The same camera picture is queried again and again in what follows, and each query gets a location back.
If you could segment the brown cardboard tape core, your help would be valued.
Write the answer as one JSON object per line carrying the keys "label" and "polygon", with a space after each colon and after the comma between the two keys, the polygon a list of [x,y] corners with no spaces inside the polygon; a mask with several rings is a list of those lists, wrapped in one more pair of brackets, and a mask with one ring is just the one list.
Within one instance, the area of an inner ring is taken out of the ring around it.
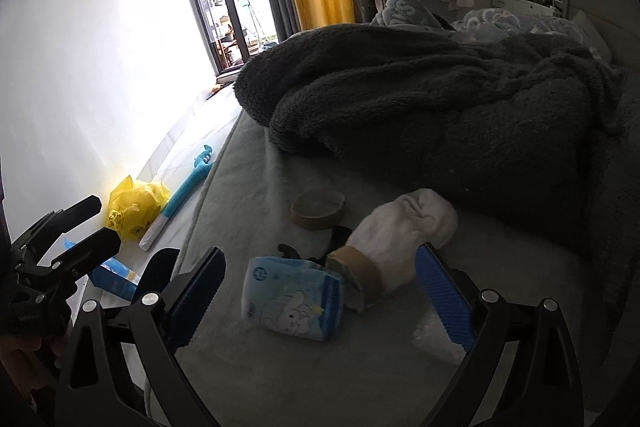
{"label": "brown cardboard tape core", "polygon": [[383,295],[383,284],[376,265],[352,246],[338,248],[326,258],[326,269],[341,274],[345,284],[345,307],[358,313]]}

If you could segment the white balled sock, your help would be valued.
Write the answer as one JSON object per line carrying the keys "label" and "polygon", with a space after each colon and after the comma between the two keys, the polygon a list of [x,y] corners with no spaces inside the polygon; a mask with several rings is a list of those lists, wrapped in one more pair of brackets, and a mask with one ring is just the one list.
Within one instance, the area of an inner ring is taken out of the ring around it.
{"label": "white balled sock", "polygon": [[373,263],[383,293],[391,294],[416,277],[416,250],[424,243],[442,248],[457,228],[454,206],[430,188],[420,188],[376,207],[346,245]]}

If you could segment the blue tissue pack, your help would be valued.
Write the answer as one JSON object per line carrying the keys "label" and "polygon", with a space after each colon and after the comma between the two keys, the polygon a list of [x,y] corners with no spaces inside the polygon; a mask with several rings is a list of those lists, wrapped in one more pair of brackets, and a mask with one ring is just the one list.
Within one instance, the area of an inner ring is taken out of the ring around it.
{"label": "blue tissue pack", "polygon": [[256,257],[248,262],[241,317],[283,335],[326,341],[340,325],[344,279],[308,260]]}

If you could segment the blue snack bag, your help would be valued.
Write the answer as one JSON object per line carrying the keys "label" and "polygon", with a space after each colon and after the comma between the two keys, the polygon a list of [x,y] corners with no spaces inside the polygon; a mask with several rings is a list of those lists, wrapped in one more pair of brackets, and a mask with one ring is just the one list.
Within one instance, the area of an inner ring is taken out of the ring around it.
{"label": "blue snack bag", "polygon": [[108,247],[107,251],[111,256],[107,258],[102,254],[102,262],[90,268],[86,275],[81,275],[80,282],[75,283],[75,291],[67,299],[79,298],[88,282],[93,283],[94,287],[106,291],[107,294],[120,299],[127,301],[134,299],[134,293],[138,289],[140,277],[115,257],[118,250],[118,245]]}

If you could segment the yellow plastic bag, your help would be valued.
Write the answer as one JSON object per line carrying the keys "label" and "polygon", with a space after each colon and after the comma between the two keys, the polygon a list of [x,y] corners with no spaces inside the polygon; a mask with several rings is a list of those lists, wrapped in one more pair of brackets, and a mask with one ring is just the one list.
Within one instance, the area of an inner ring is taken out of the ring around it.
{"label": "yellow plastic bag", "polygon": [[106,226],[125,241],[138,241],[169,202],[171,191],[163,183],[126,176],[107,202]]}

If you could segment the clear bubble wrap piece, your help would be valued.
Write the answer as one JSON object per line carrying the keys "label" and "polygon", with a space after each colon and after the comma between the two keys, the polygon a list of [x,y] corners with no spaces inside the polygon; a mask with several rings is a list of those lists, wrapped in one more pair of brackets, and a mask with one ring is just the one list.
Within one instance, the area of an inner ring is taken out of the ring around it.
{"label": "clear bubble wrap piece", "polygon": [[429,307],[416,324],[412,342],[417,348],[450,365],[459,366],[465,357],[464,349],[449,338],[433,307]]}

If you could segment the grey bed mattress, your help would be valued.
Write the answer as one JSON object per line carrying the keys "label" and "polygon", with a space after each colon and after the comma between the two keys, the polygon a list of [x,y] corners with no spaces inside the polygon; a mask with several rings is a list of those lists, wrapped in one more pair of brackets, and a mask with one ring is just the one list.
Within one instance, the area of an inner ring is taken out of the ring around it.
{"label": "grey bed mattress", "polygon": [[[616,283],[616,254],[604,251],[600,238],[620,231],[631,208],[629,173],[622,156],[611,158],[589,206],[574,217],[577,225],[560,221],[553,236],[458,215],[456,233],[442,246],[455,267],[508,298],[560,300],[593,413],[611,402],[625,372],[613,339],[626,294]],[[344,195],[344,222],[352,231],[376,207],[407,194],[334,162],[283,155],[246,115],[230,124],[176,264],[177,273],[189,271],[218,247],[226,275],[178,362],[225,426],[414,426],[456,368],[412,342],[431,307],[416,278],[360,313],[347,310],[326,341],[283,335],[241,317],[248,262],[274,255],[280,243],[299,251],[311,244],[314,231],[299,228],[290,210],[315,188]]]}

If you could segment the black curved plastic piece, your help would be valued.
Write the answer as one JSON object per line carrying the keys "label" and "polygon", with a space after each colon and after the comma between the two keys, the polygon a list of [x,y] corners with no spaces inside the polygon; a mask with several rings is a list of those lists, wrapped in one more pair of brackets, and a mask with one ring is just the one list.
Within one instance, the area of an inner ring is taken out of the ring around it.
{"label": "black curved plastic piece", "polygon": [[352,228],[335,225],[331,230],[314,231],[311,244],[304,246],[303,251],[299,251],[294,246],[280,243],[278,253],[283,259],[306,260],[324,267],[329,254],[345,246],[350,234],[352,234]]}

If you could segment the dark grey fleece blanket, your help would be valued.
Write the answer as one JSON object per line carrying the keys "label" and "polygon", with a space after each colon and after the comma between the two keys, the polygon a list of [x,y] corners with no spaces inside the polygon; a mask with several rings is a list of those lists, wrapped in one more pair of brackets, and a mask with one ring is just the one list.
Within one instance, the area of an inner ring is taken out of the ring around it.
{"label": "dark grey fleece blanket", "polygon": [[538,225],[589,206],[626,81],[562,36],[334,25],[251,58],[235,95],[280,150]]}

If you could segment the bed headboard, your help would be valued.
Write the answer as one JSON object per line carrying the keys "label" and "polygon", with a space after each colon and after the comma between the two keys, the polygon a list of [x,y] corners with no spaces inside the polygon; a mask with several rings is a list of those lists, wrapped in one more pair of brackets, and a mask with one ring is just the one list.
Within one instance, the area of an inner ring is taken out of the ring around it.
{"label": "bed headboard", "polygon": [[563,16],[585,31],[603,60],[639,72],[638,0],[564,0]]}

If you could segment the blue white patterned blanket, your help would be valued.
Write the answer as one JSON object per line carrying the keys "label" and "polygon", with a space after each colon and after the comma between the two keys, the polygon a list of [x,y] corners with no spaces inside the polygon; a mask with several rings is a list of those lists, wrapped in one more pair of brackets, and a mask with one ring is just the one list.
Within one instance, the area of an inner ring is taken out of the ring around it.
{"label": "blue white patterned blanket", "polygon": [[371,24],[383,27],[418,28],[444,35],[460,43],[493,43],[520,35],[566,37],[589,48],[585,31],[570,20],[552,16],[518,15],[504,9],[467,12],[461,20],[447,23],[420,0],[386,0]]}

